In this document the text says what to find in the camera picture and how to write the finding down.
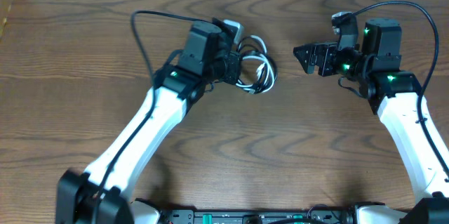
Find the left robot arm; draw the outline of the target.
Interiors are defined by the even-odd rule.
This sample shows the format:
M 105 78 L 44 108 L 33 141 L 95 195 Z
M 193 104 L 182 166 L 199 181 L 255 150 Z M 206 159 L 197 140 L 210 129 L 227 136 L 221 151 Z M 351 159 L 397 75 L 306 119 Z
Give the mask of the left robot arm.
M 66 171 L 58 182 L 56 223 L 158 223 L 161 213 L 130 200 L 163 139 L 214 81 L 234 85 L 241 56 L 233 51 L 243 26 L 231 20 L 195 21 L 185 47 L 156 71 L 153 86 L 117 139 L 82 174 Z

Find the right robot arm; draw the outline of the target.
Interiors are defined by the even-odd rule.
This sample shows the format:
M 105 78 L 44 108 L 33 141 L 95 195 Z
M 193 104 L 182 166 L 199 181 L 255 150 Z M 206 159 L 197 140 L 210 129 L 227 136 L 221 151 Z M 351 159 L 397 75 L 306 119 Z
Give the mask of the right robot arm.
M 416 76 L 400 68 L 401 26 L 396 20 L 366 22 L 358 44 L 356 18 L 348 13 L 332 17 L 336 42 L 297 46 L 294 56 L 307 74 L 339 75 L 356 81 L 355 94 L 366 99 L 385 125 L 398 149 L 412 185 L 416 205 L 407 213 L 368 202 L 344 210 L 341 223 L 447 223 L 448 149 L 430 117 Z

